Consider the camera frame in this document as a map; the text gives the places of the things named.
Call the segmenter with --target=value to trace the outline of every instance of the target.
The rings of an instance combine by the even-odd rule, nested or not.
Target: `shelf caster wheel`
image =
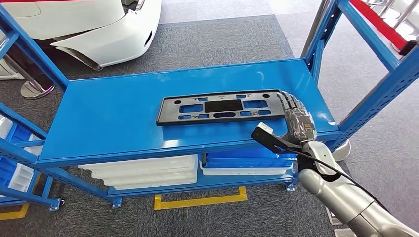
[[[48,89],[44,89],[39,84],[35,86],[35,83],[36,82],[32,83],[30,81],[25,82],[20,88],[20,94],[28,100],[35,100],[48,95],[55,88],[54,84],[52,84],[52,86],[50,86]]]
[[[57,203],[55,205],[51,205],[49,211],[58,211],[60,207],[64,206],[65,200],[62,198],[55,199]]]
[[[348,157],[351,153],[351,143],[349,140],[346,140],[340,147],[332,153],[333,158],[336,162],[342,161]]]

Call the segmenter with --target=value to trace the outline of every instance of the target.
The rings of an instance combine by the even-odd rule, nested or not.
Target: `black plastic part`
[[[122,9],[124,10],[125,14],[128,14],[129,10],[133,10],[135,11],[135,9],[137,8],[138,2],[137,1],[133,1],[130,5],[124,5],[122,4]]]
[[[165,97],[160,105],[156,125],[282,119],[285,114],[276,96],[278,92],[277,89],[271,89]]]
[[[318,174],[319,171],[317,170],[316,165],[314,164],[314,160],[298,155],[297,156],[297,162],[298,162],[298,172],[301,172],[304,169],[312,169],[314,171],[316,171]],[[336,173],[334,175],[325,175],[325,174],[320,174],[320,176],[327,182],[333,182],[335,180],[337,180],[338,178],[341,177],[341,174]]]
[[[147,40],[145,41],[145,43],[144,43],[144,47],[148,44],[148,42],[150,41],[150,39],[151,39],[151,36],[153,36],[153,32],[152,31],[150,31],[150,34],[148,35],[148,38],[147,38]]]
[[[256,127],[253,133],[251,134],[251,138],[255,141],[263,145],[264,147],[268,148],[273,153],[290,153],[289,151],[302,151],[302,146],[297,145],[291,142],[282,139],[281,137],[275,136],[273,134],[269,134],[265,130],[260,127]]]

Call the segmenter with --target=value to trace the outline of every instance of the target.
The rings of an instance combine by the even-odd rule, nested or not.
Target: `yellow floor marking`
[[[246,187],[239,187],[239,194],[221,196],[221,197],[205,197],[198,199],[182,200],[182,201],[165,201],[162,202],[162,195],[157,194],[154,196],[154,210],[165,210],[165,209],[175,209],[175,208],[184,208],[191,206],[204,206],[204,205],[214,205],[222,204],[229,202],[238,202],[238,201],[247,201],[248,196],[246,194]]]

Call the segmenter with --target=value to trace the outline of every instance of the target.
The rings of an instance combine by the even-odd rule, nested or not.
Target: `yellow tape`
[[[35,180],[35,185],[32,191],[35,189],[35,186],[37,185],[40,176],[41,174],[39,173],[37,176],[37,179]],[[29,204],[26,203],[22,205],[22,207],[20,208],[20,211],[0,213],[0,221],[23,218],[26,216],[26,213],[28,212],[28,208],[29,208]]]
[[[165,210],[165,209],[175,209],[175,208],[184,208],[191,206],[204,206],[204,205],[214,205],[222,204],[229,202],[238,202],[238,201],[247,201],[248,196],[246,194],[246,187],[239,187],[239,194],[221,196],[221,197],[205,197],[198,199],[182,200],[182,201],[166,201],[162,202],[162,195],[157,194],[154,196],[154,210]]]

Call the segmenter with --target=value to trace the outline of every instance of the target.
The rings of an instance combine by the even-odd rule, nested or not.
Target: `red stripe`
[[[79,0],[0,0],[0,3],[6,3],[6,2],[37,2],[37,1],[79,1]]]
[[[395,29],[387,25],[387,23],[385,23],[383,19],[364,2],[361,0],[350,0],[350,2],[399,50],[407,44],[406,40],[399,33],[397,33]]]

